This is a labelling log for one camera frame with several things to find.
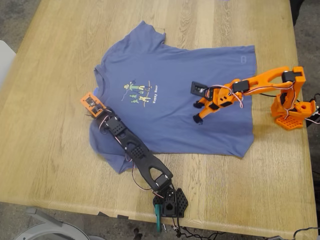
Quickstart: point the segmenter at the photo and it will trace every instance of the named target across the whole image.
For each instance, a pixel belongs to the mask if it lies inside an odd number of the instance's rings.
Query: shirt logo
[[[150,81],[148,81],[148,86],[138,85],[136,80],[129,82],[123,86],[125,89],[125,93],[122,96],[121,101],[125,99],[126,94],[129,92],[130,95],[127,99],[130,100],[133,104],[141,104],[143,107],[146,106],[146,103],[152,102],[156,103],[157,100],[157,92],[158,86],[155,86],[155,90],[153,91],[153,87],[150,85]]]

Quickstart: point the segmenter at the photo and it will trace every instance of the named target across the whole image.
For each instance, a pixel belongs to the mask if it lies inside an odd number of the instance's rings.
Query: hole pattern
[[[141,149],[141,147],[137,146],[134,149],[132,149],[131,154],[134,159],[140,159],[141,156],[144,154],[144,151]]]
[[[117,126],[115,126],[112,129],[112,132],[114,135],[118,135],[119,133],[121,133],[123,130],[125,129],[125,126],[121,123],[119,123]]]

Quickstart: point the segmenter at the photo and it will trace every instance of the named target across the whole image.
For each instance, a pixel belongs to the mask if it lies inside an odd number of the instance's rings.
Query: white chair
[[[15,56],[16,53],[4,41],[0,40],[0,88]]]

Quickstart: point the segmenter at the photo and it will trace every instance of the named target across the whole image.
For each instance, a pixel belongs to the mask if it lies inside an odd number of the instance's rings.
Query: wire
[[[143,188],[143,187],[141,187],[141,186],[136,182],[136,180],[135,180],[135,178],[134,178],[134,170],[135,170],[135,163],[133,163],[132,172],[131,172],[132,179],[133,179],[135,185],[137,185],[137,186],[138,186],[141,190],[143,190],[143,191],[149,191],[149,190],[151,190],[151,187],[150,187],[150,188]]]
[[[161,195],[159,195],[159,194],[155,193],[155,191],[152,191],[152,193],[153,193],[154,195],[158,196],[159,198],[164,199],[164,197],[163,197],[163,196],[161,196]]]
[[[250,91],[246,91],[245,94],[250,94],[258,89],[265,89],[265,88],[274,88],[274,89],[282,89],[282,90],[288,90],[288,89],[291,89],[292,87],[294,86],[294,84],[292,83],[290,87],[279,87],[279,86],[260,86],[260,87],[257,87],[255,89],[252,89]]]
[[[296,240],[297,233],[299,233],[301,231],[307,231],[307,230],[310,230],[310,229],[320,229],[320,227],[311,226],[311,227],[307,227],[307,228],[298,229],[297,231],[294,232],[293,239],[291,239],[291,240]],[[266,237],[265,239],[268,240],[268,239],[273,239],[273,238],[276,238],[276,237],[280,237],[280,236],[278,235],[278,236]]]
[[[185,231],[187,231],[188,234],[190,234],[189,236],[187,236],[185,233],[182,233],[182,234],[181,234],[181,235],[185,235],[186,238],[194,237],[194,238],[198,238],[198,239],[208,239],[208,240],[210,240],[210,238],[211,238],[213,235],[215,235],[215,236],[214,236],[214,239],[213,239],[213,240],[215,240],[218,235],[225,234],[225,232],[218,232],[218,231],[217,231],[217,232],[212,233],[210,236],[200,236],[199,234],[193,234],[193,233],[191,233],[185,226],[182,227],[182,229],[185,230]]]
[[[310,121],[310,122],[313,122],[314,124],[320,124],[320,122],[316,122],[316,121],[313,121],[313,120],[308,119],[308,118],[306,118],[305,120]]]
[[[315,174],[319,174],[320,175],[320,172],[317,172],[317,171],[312,171],[313,173],[315,173]]]
[[[109,117],[109,115],[105,116],[105,118],[104,118],[104,119],[102,120],[102,122],[100,123],[100,126],[99,126],[99,132],[100,132],[100,133],[102,133],[101,130],[100,130],[100,129],[101,129],[101,126],[102,126],[102,124],[104,124],[105,120],[106,120],[108,117]]]
[[[115,140],[117,140],[118,143],[122,146],[122,144],[121,144],[121,142],[119,141],[119,139],[118,139],[116,136],[114,136],[114,138],[115,138]]]
[[[129,162],[129,163],[130,163],[130,162],[132,161],[132,158],[128,161],[127,153],[125,153],[125,154],[124,154],[124,157],[125,157],[125,160],[126,160],[127,162]]]
[[[272,97],[272,98],[275,98],[276,95],[269,95],[269,94],[265,94],[265,93],[259,93],[260,95],[263,95],[263,96],[267,96],[267,97]]]
[[[240,99],[240,98],[232,91],[232,89],[231,89],[230,87],[227,87],[227,86],[224,86],[224,85],[219,85],[219,84],[212,85],[211,87],[220,87],[220,88],[228,89],[228,90],[229,90],[229,96],[230,96],[230,95],[233,95],[233,96],[239,101],[239,106],[240,106],[240,108],[241,108],[241,109],[244,108],[244,104],[243,104],[243,102],[242,102],[242,99]]]
[[[310,230],[310,229],[320,229],[320,227],[311,226],[311,227],[299,229],[299,230],[297,230],[297,231],[294,232],[294,234],[293,234],[293,239],[292,239],[292,240],[296,240],[296,234],[297,234],[297,233],[299,233],[299,232],[301,232],[301,231],[307,231],[307,230]]]

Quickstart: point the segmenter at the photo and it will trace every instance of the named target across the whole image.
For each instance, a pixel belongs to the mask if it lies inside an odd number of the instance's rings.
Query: wooden table
[[[141,20],[178,48],[255,45],[257,73],[298,63],[288,0],[43,0],[0,92],[0,201],[155,222],[153,194],[91,149],[80,103],[104,53]],[[317,225],[307,131],[276,125],[272,101],[253,97],[242,159],[158,155],[188,198],[182,226],[291,239]]]

